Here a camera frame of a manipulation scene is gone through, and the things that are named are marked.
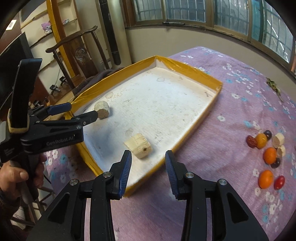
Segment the person's left hand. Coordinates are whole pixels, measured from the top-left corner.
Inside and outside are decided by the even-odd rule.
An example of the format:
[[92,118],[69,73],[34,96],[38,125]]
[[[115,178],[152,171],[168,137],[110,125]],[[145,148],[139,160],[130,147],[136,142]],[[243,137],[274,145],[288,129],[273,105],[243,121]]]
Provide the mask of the person's left hand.
[[[39,162],[35,171],[34,186],[40,188],[44,184],[44,162],[47,157],[44,154],[39,155]],[[29,174],[22,168],[13,167],[6,162],[1,167],[1,190],[5,197],[10,200],[16,200],[20,197],[20,192],[16,185],[29,179]]]

